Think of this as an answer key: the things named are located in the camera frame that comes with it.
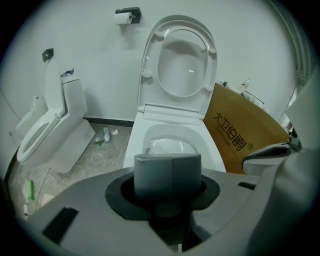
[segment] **floor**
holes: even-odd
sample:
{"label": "floor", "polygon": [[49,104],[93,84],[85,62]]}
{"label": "floor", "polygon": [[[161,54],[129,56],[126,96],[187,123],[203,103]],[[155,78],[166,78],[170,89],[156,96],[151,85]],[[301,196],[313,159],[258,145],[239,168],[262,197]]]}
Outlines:
{"label": "floor", "polygon": [[[72,184],[89,177],[121,169],[131,134],[131,127],[91,124],[96,135],[85,149],[77,163],[67,174],[60,174],[47,167],[29,168],[15,162],[8,181],[9,193],[13,202],[15,215],[24,219],[24,205],[32,215],[42,207],[49,198],[57,196]],[[103,128],[108,127],[111,139],[101,146],[96,138],[103,139]],[[33,181],[34,200],[29,200],[28,180]]]}

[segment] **toilet lid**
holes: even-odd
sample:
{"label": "toilet lid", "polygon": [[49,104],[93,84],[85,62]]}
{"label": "toilet lid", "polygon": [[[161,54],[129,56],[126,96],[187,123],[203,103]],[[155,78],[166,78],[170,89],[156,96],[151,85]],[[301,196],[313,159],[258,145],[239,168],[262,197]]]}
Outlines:
{"label": "toilet lid", "polygon": [[186,16],[157,24],[148,38],[140,72],[138,111],[146,105],[206,115],[215,85],[213,37]]}
{"label": "toilet lid", "polygon": [[64,93],[58,63],[53,58],[49,60],[45,73],[44,97],[48,111],[62,117],[65,113]]}

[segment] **cardboard box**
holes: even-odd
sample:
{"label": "cardboard box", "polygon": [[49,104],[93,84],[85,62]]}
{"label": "cardboard box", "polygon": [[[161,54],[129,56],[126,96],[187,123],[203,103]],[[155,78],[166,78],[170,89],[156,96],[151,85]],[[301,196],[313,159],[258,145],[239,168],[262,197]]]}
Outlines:
{"label": "cardboard box", "polygon": [[245,174],[241,168],[244,157],[289,138],[268,113],[217,83],[203,121],[228,173]]}

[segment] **toilet bowl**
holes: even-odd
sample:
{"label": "toilet bowl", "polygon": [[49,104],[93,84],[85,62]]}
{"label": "toilet bowl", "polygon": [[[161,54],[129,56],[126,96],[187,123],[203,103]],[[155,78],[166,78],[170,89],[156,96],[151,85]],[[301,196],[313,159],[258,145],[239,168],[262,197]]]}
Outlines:
{"label": "toilet bowl", "polygon": [[44,97],[48,111],[31,127],[17,152],[17,160],[29,167],[46,165],[62,174],[75,165],[95,135],[87,120],[87,103],[80,80],[60,76],[50,59],[45,74]]}
{"label": "toilet bowl", "polygon": [[123,167],[138,154],[201,154],[202,167],[225,172],[203,119],[213,93],[217,51],[199,21],[168,16],[152,29],[140,70],[137,115]]}
{"label": "toilet bowl", "polygon": [[48,111],[45,98],[39,95],[34,95],[30,110],[21,118],[15,128],[16,134],[21,140],[26,136],[31,127]]}

